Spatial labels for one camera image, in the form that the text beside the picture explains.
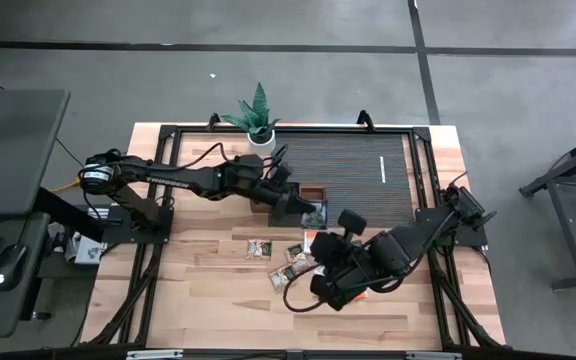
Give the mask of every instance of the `gray floor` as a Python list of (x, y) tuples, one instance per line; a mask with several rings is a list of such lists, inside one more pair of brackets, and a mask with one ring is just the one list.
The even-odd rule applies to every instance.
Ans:
[[(576, 1), (417, 3), (428, 46), (576, 48)], [(0, 38), (414, 44), (404, 0), (0, 0)], [(487, 233), (508, 344), (576, 355), (576, 289), (550, 290), (574, 271), (550, 199), (517, 192), (576, 144), (576, 57), (430, 56), (429, 64), (441, 123), (458, 128), (473, 192), (499, 212)], [(415, 55), (0, 50), (1, 85), (72, 92), (60, 138), (81, 159), (125, 149), (136, 121), (235, 112), (257, 81), (285, 121), (351, 123), (367, 109), (378, 123), (428, 124)], [(76, 170), (56, 149), (44, 183), (68, 183)], [(63, 295), (51, 306), (74, 315), (56, 316), (43, 332), (20, 328), (0, 351), (70, 344), (85, 302), (68, 294), (85, 291), (56, 286)]]

